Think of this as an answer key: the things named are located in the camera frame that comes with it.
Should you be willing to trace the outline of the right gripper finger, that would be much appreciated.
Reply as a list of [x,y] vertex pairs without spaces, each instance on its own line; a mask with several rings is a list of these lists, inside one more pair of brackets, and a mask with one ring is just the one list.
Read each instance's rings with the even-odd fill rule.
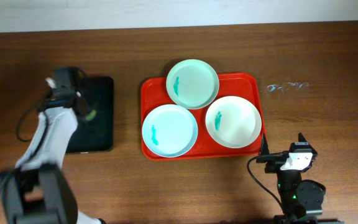
[[302,133],[298,133],[298,144],[308,144],[308,141]]
[[270,151],[269,151],[269,145],[267,143],[267,138],[266,138],[266,135],[263,134],[262,135],[262,142],[261,142],[261,146],[260,146],[260,151],[259,151],[259,155],[268,155],[270,154]]

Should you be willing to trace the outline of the green yellow sponge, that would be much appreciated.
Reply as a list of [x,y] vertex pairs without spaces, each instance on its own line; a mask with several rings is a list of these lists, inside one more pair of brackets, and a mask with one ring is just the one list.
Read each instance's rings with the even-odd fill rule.
[[97,115],[97,111],[96,110],[91,110],[89,114],[87,114],[83,120],[84,121],[91,121],[93,120]]

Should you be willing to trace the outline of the white plate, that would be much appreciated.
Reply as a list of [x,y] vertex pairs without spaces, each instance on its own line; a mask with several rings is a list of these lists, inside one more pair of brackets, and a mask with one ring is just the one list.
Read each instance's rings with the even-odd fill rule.
[[208,108],[205,125],[218,144],[239,149],[251,145],[259,137],[262,118],[250,101],[239,96],[224,96]]

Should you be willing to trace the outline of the light blue plate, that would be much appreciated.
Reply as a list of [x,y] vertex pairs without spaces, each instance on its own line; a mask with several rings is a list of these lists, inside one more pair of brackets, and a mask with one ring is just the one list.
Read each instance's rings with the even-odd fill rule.
[[142,140],[152,153],[165,158],[180,157],[195,145],[198,125],[182,106],[167,104],[153,109],[142,123]]

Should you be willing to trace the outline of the mint green plate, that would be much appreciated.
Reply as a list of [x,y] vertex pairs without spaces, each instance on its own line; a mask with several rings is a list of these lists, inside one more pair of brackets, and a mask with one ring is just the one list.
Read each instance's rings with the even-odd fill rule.
[[166,79],[166,89],[177,105],[197,110],[208,106],[217,97],[219,78],[208,63],[187,59],[171,68]]

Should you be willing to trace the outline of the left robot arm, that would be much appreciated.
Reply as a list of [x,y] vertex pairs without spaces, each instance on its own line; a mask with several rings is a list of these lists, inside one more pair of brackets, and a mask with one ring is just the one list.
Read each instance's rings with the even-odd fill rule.
[[0,172],[0,203],[8,223],[104,223],[79,211],[62,174],[78,118],[93,114],[85,95],[86,73],[63,67],[48,78],[49,92],[35,106],[39,123],[30,145],[11,170]]

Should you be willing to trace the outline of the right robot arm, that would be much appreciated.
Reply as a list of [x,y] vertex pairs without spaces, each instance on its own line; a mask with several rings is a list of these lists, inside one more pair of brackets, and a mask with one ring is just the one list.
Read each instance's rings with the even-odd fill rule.
[[262,135],[257,163],[265,164],[266,174],[277,176],[278,197],[281,215],[275,215],[273,223],[318,223],[326,187],[313,180],[303,180],[302,173],[312,168],[317,151],[299,133],[297,142],[289,150],[271,153],[265,135]]

